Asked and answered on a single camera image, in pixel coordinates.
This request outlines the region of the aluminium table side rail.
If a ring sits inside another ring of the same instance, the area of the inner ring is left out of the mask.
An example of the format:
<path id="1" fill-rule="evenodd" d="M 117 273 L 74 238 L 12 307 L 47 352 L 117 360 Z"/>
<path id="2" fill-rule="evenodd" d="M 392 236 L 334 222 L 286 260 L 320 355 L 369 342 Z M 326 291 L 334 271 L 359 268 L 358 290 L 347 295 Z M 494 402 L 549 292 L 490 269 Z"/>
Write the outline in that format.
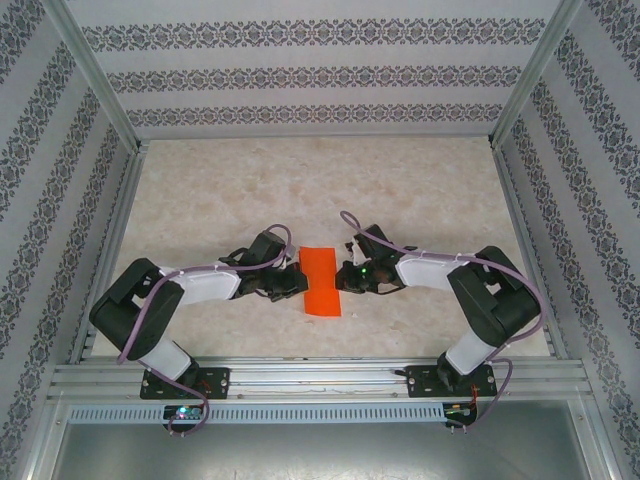
<path id="1" fill-rule="evenodd" d="M 518 246 L 521 251 L 522 260 L 529 279 L 535 284 L 540 291 L 544 305 L 546 307 L 546 320 L 542 330 L 548 344 L 550 353 L 561 360 L 571 359 L 570 352 L 566 349 L 563 336 L 556 319 L 556 310 L 553 297 L 549 296 L 547 284 L 544 279 L 543 272 L 539 268 L 538 258 L 536 256 L 536 248 L 529 235 L 529 227 L 526 215 L 520 205 L 520 200 L 514 183 L 511 179 L 508 166 L 504 156 L 499 150 L 491 150 L 497 174 L 504 191 L 505 201 L 509 214 L 513 223 L 514 232 L 517 238 Z"/>
<path id="2" fill-rule="evenodd" d="M 82 360 L 86 337 L 90 329 L 89 313 L 94 303 L 108 288 L 115 269 L 149 145 L 149 141 L 141 141 L 136 154 L 131 156 L 122 172 L 122 178 L 116 191 L 117 196 L 114 198 L 112 209 L 107 218 L 107 229 L 98 252 L 90 289 L 83 300 L 81 315 L 65 360 L 66 364 L 77 364 Z"/>

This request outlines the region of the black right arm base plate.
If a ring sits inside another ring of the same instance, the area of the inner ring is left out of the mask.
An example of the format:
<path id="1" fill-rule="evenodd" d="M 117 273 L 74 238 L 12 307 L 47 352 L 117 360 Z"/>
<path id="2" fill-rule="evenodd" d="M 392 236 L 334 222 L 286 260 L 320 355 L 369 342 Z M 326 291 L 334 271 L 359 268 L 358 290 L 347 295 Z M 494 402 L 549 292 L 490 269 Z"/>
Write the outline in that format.
<path id="1" fill-rule="evenodd" d="M 435 365 L 410 365 L 404 372 L 410 398 L 471 397 L 473 386 L 479 397 L 494 397 L 497 394 L 494 371 L 489 365 L 481 365 L 465 376 L 455 372 L 450 378 L 451 385 L 440 378 Z"/>

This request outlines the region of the aluminium mounting rail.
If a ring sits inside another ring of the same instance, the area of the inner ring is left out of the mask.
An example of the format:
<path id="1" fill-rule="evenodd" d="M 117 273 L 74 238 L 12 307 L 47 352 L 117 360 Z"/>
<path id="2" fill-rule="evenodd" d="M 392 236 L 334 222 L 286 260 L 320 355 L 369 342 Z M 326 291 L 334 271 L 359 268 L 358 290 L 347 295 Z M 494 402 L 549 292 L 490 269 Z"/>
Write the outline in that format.
<path id="1" fill-rule="evenodd" d="M 430 358 L 260 358 L 205 357 L 203 368 L 226 368 L 230 403 L 347 403 L 405 400 L 418 379 L 411 366 L 433 372 Z M 580 360 L 516 357 L 492 365 L 491 383 L 504 390 L 503 400 L 574 400 L 594 395 Z M 109 357 L 76 365 L 58 365 L 46 390 L 48 401 L 65 403 L 133 403 L 138 400 L 143 368 L 116 365 Z"/>

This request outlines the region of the orange paper sheet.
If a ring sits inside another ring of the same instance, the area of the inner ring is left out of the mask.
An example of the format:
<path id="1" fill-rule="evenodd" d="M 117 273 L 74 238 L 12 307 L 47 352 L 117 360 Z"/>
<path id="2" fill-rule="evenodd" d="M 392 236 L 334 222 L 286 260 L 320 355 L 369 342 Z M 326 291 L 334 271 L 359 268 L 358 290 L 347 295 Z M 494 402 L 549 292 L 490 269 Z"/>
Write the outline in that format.
<path id="1" fill-rule="evenodd" d="M 335 286 L 335 249 L 301 247 L 299 262 L 308 281 L 308 290 L 304 293 L 305 313 L 319 317 L 340 317 L 340 294 Z"/>

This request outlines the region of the right controller board with LEDs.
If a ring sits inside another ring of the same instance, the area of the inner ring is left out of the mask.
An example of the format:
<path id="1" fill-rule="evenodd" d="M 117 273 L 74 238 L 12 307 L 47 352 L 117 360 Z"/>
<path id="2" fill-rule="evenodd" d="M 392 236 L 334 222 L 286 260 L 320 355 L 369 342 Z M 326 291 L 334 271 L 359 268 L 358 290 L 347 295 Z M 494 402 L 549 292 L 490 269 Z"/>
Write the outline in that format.
<path id="1" fill-rule="evenodd" d="M 444 413 L 447 418 L 463 422 L 473 422 L 477 418 L 477 406 L 472 402 L 444 403 Z"/>

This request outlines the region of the aluminium frame bar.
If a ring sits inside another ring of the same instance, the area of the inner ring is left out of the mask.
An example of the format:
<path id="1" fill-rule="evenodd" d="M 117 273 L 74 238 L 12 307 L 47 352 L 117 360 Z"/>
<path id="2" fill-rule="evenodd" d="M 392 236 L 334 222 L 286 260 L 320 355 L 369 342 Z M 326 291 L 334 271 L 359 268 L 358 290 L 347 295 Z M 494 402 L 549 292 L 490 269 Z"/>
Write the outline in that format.
<path id="1" fill-rule="evenodd" d="M 590 480 L 632 480 L 619 462 L 596 401 L 578 398 L 567 402 L 582 458 Z"/>
<path id="2" fill-rule="evenodd" d="M 18 480 L 52 480 L 69 418 L 69 406 L 46 404 Z"/>

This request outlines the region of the aluminium frame post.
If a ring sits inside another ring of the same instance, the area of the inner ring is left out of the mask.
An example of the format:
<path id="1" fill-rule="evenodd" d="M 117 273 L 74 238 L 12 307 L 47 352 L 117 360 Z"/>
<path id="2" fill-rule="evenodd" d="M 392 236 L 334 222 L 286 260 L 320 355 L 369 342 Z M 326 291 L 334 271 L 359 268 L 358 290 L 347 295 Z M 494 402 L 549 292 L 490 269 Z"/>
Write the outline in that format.
<path id="1" fill-rule="evenodd" d="M 544 72 L 559 42 L 571 25 L 584 0 L 560 0 L 528 63 L 516 82 L 498 120 L 489 135 L 492 149 L 498 148 L 509 134 L 529 95 Z"/>
<path id="2" fill-rule="evenodd" d="M 67 2 L 65 0 L 40 1 L 89 86 L 96 94 L 120 139 L 129 151 L 138 151 L 141 140 L 137 137 L 133 125 L 86 40 L 82 29 L 73 17 Z"/>

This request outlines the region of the left controller board with LEDs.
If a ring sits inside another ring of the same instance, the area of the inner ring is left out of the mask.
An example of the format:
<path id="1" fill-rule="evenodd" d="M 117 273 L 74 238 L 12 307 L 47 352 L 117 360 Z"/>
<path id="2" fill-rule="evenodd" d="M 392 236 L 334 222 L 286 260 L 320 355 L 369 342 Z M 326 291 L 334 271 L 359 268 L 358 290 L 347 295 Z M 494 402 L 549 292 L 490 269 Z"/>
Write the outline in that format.
<path id="1" fill-rule="evenodd" d="M 203 417 L 202 405 L 167 405 L 164 407 L 163 420 L 200 421 Z"/>

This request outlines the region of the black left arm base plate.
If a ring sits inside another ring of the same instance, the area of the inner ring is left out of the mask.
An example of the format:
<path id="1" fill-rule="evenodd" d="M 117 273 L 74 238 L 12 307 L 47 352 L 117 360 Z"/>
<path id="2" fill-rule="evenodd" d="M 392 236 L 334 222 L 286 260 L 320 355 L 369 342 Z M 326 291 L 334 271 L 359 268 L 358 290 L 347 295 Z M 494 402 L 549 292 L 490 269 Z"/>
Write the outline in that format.
<path id="1" fill-rule="evenodd" d="M 228 395 L 230 370 L 223 367 L 190 367 L 176 382 L 200 393 L 208 400 L 224 400 Z M 149 371 L 145 371 L 140 388 L 140 398 L 143 400 L 182 400 L 196 399 L 196 396 L 167 383 Z"/>

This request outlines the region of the controller board with leds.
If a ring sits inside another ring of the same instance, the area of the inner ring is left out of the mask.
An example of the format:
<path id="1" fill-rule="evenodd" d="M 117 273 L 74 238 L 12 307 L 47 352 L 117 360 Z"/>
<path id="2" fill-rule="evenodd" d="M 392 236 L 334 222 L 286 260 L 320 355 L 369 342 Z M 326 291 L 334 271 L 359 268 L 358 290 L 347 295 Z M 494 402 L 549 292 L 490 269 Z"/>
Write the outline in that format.
<path id="1" fill-rule="evenodd" d="M 477 418 L 477 406 L 472 402 L 444 403 L 444 413 L 447 418 L 463 422 L 473 422 Z"/>
<path id="2" fill-rule="evenodd" d="M 167 405 L 164 407 L 163 420 L 200 421 L 203 417 L 202 405 Z"/>

